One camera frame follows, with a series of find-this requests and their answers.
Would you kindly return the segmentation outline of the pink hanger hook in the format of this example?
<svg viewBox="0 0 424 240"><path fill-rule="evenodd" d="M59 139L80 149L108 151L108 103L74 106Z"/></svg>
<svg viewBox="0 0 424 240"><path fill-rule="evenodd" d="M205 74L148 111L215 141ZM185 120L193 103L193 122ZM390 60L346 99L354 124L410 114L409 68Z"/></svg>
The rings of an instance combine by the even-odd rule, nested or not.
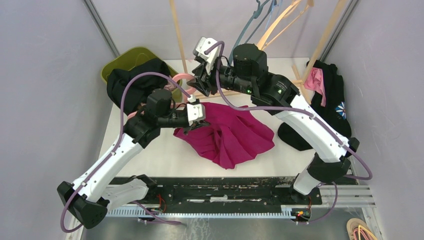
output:
<svg viewBox="0 0 424 240"><path fill-rule="evenodd" d="M179 80L186 80L187 82L188 81L190 81L190 80L194 80L195 78L194 78L194 76L193 75L191 75L191 74L188 74L188 73L178 73L178 74L176 74L173 78L172 78L172 80L173 81L175 81L175 82L178 82ZM196 91L196 89L195 88L193 88L193 87L189 87L188 89L186 89L185 90L189 95L193 95L194 93L195 93L195 91ZM183 94L183 98L182 98L182 102L183 103L187 103L188 102L188 100L187 100L187 97ZM135 115L136 115L136 111L135 112L132 112L132 113L130 113L128 116L127 116L127 118L128 119L130 119L130 118L132 118L132 117L134 117Z"/></svg>

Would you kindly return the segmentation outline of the magenta skirt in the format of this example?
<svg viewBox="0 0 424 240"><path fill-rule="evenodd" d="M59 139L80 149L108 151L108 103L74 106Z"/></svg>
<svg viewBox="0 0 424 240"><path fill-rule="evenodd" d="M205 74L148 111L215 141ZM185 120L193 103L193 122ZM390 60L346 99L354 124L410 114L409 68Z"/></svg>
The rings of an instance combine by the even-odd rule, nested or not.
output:
<svg viewBox="0 0 424 240"><path fill-rule="evenodd" d="M234 110L228 105L203 103L208 126L190 130L177 128L173 135L188 143L196 153L224 169L253 160L271 150L274 131L249 111Z"/></svg>

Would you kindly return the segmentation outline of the grey-blue plastic hanger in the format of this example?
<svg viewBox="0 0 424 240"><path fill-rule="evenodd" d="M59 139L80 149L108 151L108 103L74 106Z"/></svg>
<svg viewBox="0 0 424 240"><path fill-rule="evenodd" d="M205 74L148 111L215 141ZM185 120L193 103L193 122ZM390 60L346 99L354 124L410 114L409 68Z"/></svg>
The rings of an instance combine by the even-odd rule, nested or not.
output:
<svg viewBox="0 0 424 240"><path fill-rule="evenodd" d="M230 52L230 57L228 59L229 59L229 62L231 64L233 63L233 51L234 51L235 47L237 47L241 43L242 38L244 37L246 31L250 27L253 20L256 20L257 18L259 18L261 16L263 8L268 3L269 3L269 6L268 6L268 10L267 10L266 14L263 16L261 21L256 25L255 29L251 32L251 34L249 35L247 40L245 40L245 43L248 43L250 41L250 39L257 32L257 30L264 23L265 20L267 20L266 27L268 27L272 13L273 13L275 7L279 5L279 3L278 3L277 0L263 0L263 1L256 0L257 8L256 8L256 10L253 11L251 17L248 19L247 23L244 25L243 29L241 30L240 34L238 35L238 37L237 37L237 39L236 39L236 41L235 41L235 43L232 47L232 50Z"/></svg>

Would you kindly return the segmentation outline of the light pink dress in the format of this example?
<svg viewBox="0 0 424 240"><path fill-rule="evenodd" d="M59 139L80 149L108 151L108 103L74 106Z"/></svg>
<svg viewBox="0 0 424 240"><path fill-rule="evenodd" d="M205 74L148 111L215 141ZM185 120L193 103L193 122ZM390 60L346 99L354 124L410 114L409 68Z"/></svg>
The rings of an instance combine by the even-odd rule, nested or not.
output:
<svg viewBox="0 0 424 240"><path fill-rule="evenodd" d="M168 81L167 84L164 86L164 89L167 91L173 92L177 89L177 87L173 82Z"/></svg>

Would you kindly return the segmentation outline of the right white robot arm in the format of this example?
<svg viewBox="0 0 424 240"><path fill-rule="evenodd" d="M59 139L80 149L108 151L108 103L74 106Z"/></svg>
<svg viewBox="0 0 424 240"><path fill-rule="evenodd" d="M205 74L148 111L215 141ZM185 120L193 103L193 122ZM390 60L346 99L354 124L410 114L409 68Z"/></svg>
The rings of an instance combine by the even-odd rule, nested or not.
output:
<svg viewBox="0 0 424 240"><path fill-rule="evenodd" d="M244 43L233 50L233 62L221 62L224 42L201 38L193 50L199 63L188 85L204 96L230 90L250 96L253 110L267 111L297 132L314 150L309 165L299 173L289 189L289 199L302 204L321 183L346 176L349 157L359 141L332 128L307 103L299 89L285 76L269 72L267 54L255 44Z"/></svg>

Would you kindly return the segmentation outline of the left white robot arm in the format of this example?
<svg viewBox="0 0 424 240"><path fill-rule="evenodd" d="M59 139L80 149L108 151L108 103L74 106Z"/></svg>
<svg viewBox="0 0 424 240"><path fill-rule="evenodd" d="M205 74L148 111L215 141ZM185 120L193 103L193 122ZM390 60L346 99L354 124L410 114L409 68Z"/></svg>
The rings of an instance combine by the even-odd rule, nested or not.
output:
<svg viewBox="0 0 424 240"><path fill-rule="evenodd" d="M205 119L206 109L199 100L192 98L178 110L170 91L155 89L146 104L122 126L108 152L73 182L63 181L57 187L64 211L70 212L83 227L92 229L108 212L122 205L139 200L154 202L158 191L155 182L145 175L132 177L116 187L109 184L161 134L161 129L180 128L188 132L205 126Z"/></svg>

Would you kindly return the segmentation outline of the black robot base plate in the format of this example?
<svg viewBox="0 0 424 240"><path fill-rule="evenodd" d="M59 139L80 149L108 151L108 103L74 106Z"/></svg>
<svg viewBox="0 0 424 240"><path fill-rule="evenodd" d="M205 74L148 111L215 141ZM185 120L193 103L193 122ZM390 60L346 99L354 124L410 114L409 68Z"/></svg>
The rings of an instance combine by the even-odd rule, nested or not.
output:
<svg viewBox="0 0 424 240"><path fill-rule="evenodd" d="M282 206L307 208L323 203L318 188L301 197L290 189L293 177L152 177L139 201L167 214L272 214Z"/></svg>

